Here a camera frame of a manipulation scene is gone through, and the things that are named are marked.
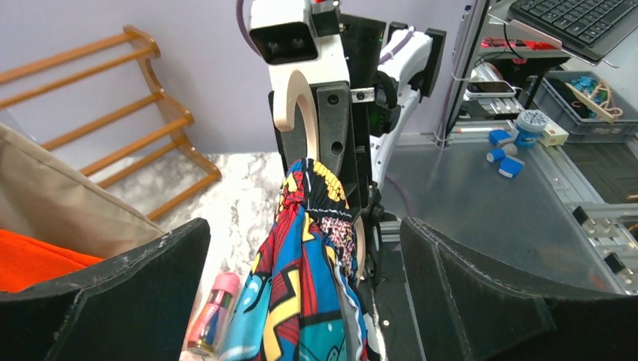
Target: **wooden rack rung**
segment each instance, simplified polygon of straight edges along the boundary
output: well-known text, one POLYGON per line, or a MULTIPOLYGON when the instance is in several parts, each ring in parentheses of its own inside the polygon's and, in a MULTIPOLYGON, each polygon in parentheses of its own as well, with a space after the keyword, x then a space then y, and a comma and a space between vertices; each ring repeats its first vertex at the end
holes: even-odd
POLYGON ((100 181, 98 183, 98 185, 100 187, 104 188, 104 189, 109 188, 113 184, 115 184, 115 183, 121 181, 122 179, 130 176, 133 172, 138 171, 138 170, 144 168, 145 166, 151 164, 156 159, 160 158, 161 156, 163 156, 164 154, 170 152, 171 150, 174 150, 175 148, 179 147, 180 145, 184 144, 185 142, 186 142, 185 138, 181 138, 178 141, 172 141, 171 143, 168 143, 164 147, 161 147, 160 149, 155 150, 154 152, 152 152, 151 154, 145 156, 144 158, 140 159, 139 161, 137 161, 137 162, 131 164, 130 166, 122 169, 118 173, 115 173, 115 174, 111 175, 110 177, 100 181))
POLYGON ((60 135, 58 138, 55 138, 51 141, 48 141, 47 143, 42 144, 42 147, 46 150, 54 150, 57 149, 59 147, 61 147, 64 144, 68 144, 71 143, 72 141, 78 139, 78 138, 82 138, 85 135, 94 132, 108 124, 113 123, 115 120, 118 120, 122 117, 125 117, 131 113, 133 113, 134 111, 138 111, 140 109, 142 109, 143 107, 146 107, 149 104, 152 104, 154 102, 157 102, 158 100, 160 100, 162 98, 162 94, 161 93, 153 93, 145 98, 139 99, 136 102, 133 102, 129 105, 127 105, 124 108, 118 109, 116 111, 114 111, 113 113, 107 114, 103 117, 100 117, 94 121, 92 121, 91 123, 87 123, 83 126, 81 126, 80 128, 77 129, 73 129, 72 131, 64 134, 64 135, 60 135))
POLYGON ((152 132, 149 135, 143 138, 140 138, 137 141, 127 145, 126 147, 98 160, 97 162, 94 162, 93 164, 82 168, 81 172, 82 174, 89 177, 90 175, 95 174, 98 171, 101 171, 102 169, 110 166, 111 164, 117 162, 118 160, 121 160, 125 156, 130 156, 131 154, 146 147, 147 145, 154 143, 155 141, 158 141, 161 137, 165 137, 176 130, 184 128, 185 126, 189 125, 191 121, 192 121, 191 119, 188 119, 186 117, 180 118, 178 120, 174 120, 170 122, 169 124, 163 126, 162 128, 156 130, 155 132, 152 132))
POLYGON ((131 37, 128 34, 123 33, 111 36, 110 38, 106 38, 100 41, 96 41, 95 43, 91 43, 77 49, 69 50, 65 53, 61 53, 50 58, 42 59, 37 62, 32 62, 31 64, 20 66, 19 68, 7 70, 3 73, 0 73, 0 85, 23 77, 28 77, 29 75, 36 74, 47 69, 55 68, 56 66, 65 64, 67 62, 72 62, 73 60, 79 59, 83 56, 97 53, 100 50, 105 50, 109 47, 114 47, 116 45, 126 43, 129 40, 131 40, 131 37))
POLYGON ((136 50, 128 55, 121 56, 117 59, 113 59, 110 62, 105 62, 104 64, 100 64, 94 66, 92 68, 88 68, 85 71, 81 71, 79 73, 69 75, 68 77, 64 77, 58 81, 54 81, 52 83, 40 86, 38 88, 28 90, 22 94, 18 94, 17 96, 11 96, 4 100, 0 101, 0 109, 10 107, 11 105, 15 105, 25 100, 29 100, 33 97, 42 95, 46 92, 50 92, 51 90, 58 89, 62 86, 69 85, 70 83, 74 83, 75 81, 84 79, 85 77, 90 77, 91 75, 97 74, 101 71, 108 70, 110 68, 114 68, 118 65, 122 65, 125 62, 130 62, 131 60, 141 58, 146 55, 150 55, 154 52, 154 49, 151 47, 146 47, 140 50, 136 50))
POLYGON ((150 220, 156 220, 157 218, 160 218, 166 212, 168 212, 171 209, 173 209, 176 205, 179 205, 180 203, 182 203, 186 199, 192 197, 193 195, 195 195, 195 193, 197 193, 200 190, 203 190, 204 187, 206 187, 209 184, 215 182, 217 179, 219 179, 219 175, 218 174, 209 174, 209 175, 207 175, 206 177, 202 178, 199 182, 197 182, 194 185, 190 186, 188 189, 186 189, 182 193, 178 194, 176 197, 174 197, 173 199, 169 200, 164 205, 162 205, 159 208, 157 208, 155 211, 150 212, 147 215, 147 217, 150 220))
POLYGON ((195 150, 195 148, 191 145, 191 147, 182 147, 180 148, 181 152, 189 157, 195 164, 197 164, 201 169, 204 169, 206 173, 213 174, 219 173, 219 169, 210 159, 203 156, 200 152, 195 150))

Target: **blue plastic part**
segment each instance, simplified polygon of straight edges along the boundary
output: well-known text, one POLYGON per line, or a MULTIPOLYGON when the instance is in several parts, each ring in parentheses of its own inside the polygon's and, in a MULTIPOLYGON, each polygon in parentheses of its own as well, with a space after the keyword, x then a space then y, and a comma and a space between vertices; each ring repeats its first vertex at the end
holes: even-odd
POLYGON ((518 136, 514 141, 516 147, 533 147, 542 135, 542 133, 528 132, 518 126, 516 126, 516 129, 518 129, 518 136))
POLYGON ((521 173, 523 169, 523 165, 525 163, 513 156, 506 156, 505 159, 500 163, 499 166, 499 174, 507 178, 514 178, 521 173))
POLYGON ((508 132, 502 129, 493 130, 490 132, 490 135, 488 136, 490 143, 494 145, 495 147, 497 147, 499 143, 502 144, 502 141, 505 141, 508 138, 511 138, 511 136, 509 135, 508 132))
POLYGON ((490 150, 490 153, 487 155, 488 162, 494 163, 499 162, 501 159, 505 158, 505 150, 503 148, 497 148, 490 150))
MULTIPOLYGON (((594 92, 594 89, 596 89, 596 86, 598 86, 598 81, 596 79, 593 79, 592 77, 582 76, 572 80, 571 84, 579 92, 589 95, 592 94, 594 92)), ((594 97, 594 102, 598 105, 601 105, 604 101, 607 100, 608 96, 609 95, 607 94, 607 91, 600 90, 594 97)))

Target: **cardboard box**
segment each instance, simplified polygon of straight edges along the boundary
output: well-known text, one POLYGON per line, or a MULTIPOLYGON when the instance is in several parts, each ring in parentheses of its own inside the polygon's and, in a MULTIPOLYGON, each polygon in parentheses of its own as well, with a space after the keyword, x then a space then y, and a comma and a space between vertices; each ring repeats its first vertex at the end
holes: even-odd
POLYGON ((543 129, 538 142, 546 147, 554 147, 565 144, 569 136, 568 132, 565 132, 563 128, 550 119, 545 129, 543 129))

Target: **white wall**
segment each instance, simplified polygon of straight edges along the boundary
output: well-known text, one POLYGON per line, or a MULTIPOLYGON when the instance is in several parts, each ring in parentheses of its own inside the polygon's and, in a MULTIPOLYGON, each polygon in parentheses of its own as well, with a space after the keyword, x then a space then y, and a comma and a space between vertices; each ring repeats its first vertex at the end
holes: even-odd
MULTIPOLYGON (((448 31, 435 94, 424 101, 406 127, 407 132, 431 131, 442 112, 451 73, 451 48, 465 1, 343 2, 343 11, 350 14, 448 31)), ((155 37, 162 56, 153 67, 168 93, 193 112, 196 125, 188 133, 200 150, 275 150, 266 100, 270 91, 266 64, 244 44, 235 24, 234 7, 230 0, 0 0, 0 71, 115 35, 123 25, 132 24, 155 37)), ((109 53, 116 56, 126 51, 129 49, 119 47, 109 53)), ((93 57, 82 65, 104 59, 93 57)), ((0 86, 0 99, 77 69, 77 65, 64 65, 43 76, 0 86)), ((46 141, 145 95, 144 82, 131 63, 9 111, 33 138, 46 141)), ((128 144, 158 126, 157 112, 148 108, 83 144, 62 149, 61 155, 82 165, 84 158, 95 159, 95 155, 128 144)))

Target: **smartphone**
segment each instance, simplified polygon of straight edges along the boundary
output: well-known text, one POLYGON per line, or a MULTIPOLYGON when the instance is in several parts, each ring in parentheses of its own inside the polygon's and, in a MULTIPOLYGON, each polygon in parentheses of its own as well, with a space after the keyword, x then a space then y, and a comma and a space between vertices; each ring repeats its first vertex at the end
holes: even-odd
POLYGON ((470 81, 467 96, 477 98, 513 98, 516 91, 506 81, 470 81))

